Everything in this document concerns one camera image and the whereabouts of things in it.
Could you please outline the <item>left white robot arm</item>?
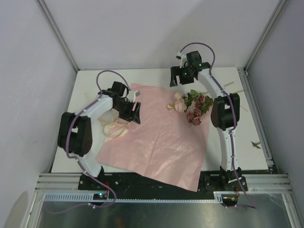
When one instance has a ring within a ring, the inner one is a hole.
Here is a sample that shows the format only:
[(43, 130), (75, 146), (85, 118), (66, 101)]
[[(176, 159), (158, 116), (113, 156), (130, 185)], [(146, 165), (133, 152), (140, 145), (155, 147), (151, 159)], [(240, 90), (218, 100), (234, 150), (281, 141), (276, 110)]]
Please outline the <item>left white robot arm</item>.
[(111, 88), (98, 92), (80, 111), (65, 112), (61, 116), (57, 145), (64, 149), (68, 158), (76, 160), (85, 175), (90, 176), (88, 184), (95, 190), (104, 186), (105, 178), (100, 175), (102, 167), (91, 150), (92, 124), (108, 111), (124, 121), (140, 124), (141, 103), (136, 101), (139, 95), (138, 90), (115, 81)]

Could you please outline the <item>pink wrapping paper sheet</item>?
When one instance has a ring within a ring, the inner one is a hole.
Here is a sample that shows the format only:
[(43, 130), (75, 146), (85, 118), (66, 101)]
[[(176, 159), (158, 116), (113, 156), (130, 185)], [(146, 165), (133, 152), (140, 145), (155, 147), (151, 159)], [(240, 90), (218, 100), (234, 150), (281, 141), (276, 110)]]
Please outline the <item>pink wrapping paper sheet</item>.
[(136, 172), (166, 184), (197, 191), (209, 137), (210, 112), (189, 123), (186, 112), (168, 110), (175, 91), (131, 84), (140, 91), (140, 124), (131, 122), (124, 136), (106, 141), (100, 164)]

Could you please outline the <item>light pink rose stem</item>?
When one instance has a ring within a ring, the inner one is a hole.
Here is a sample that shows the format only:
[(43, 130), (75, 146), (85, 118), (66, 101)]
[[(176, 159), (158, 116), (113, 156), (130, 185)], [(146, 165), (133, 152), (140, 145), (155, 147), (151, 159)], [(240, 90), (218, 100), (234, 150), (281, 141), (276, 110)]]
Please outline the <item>light pink rose stem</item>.
[(183, 95), (179, 92), (175, 93), (174, 95), (175, 103), (168, 104), (167, 109), (168, 110), (175, 110), (176, 112), (183, 113), (187, 110), (187, 106), (185, 104), (185, 101), (183, 99)]

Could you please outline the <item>dark pink rose stem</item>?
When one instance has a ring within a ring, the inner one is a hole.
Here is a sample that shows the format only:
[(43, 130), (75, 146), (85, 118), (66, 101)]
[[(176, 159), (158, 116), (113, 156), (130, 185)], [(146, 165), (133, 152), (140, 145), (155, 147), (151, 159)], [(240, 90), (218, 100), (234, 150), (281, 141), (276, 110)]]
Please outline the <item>dark pink rose stem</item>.
[(187, 121), (190, 125), (198, 126), (201, 124), (201, 119), (206, 115), (213, 106), (213, 99), (208, 95), (190, 90), (183, 96), (186, 105)]

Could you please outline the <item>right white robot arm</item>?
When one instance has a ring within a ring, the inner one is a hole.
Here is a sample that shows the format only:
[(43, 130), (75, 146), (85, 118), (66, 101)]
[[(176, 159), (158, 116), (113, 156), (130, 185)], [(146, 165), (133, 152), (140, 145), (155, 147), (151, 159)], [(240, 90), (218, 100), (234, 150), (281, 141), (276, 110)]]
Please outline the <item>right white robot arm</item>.
[(241, 182), (242, 174), (236, 153), (236, 128), (240, 118), (240, 97), (228, 93), (212, 73), (212, 65), (202, 62), (198, 51), (176, 56), (178, 66), (171, 67), (170, 87), (190, 84), (197, 80), (205, 86), (213, 99), (211, 122), (217, 129), (221, 147), (221, 165), (217, 185), (233, 191)]

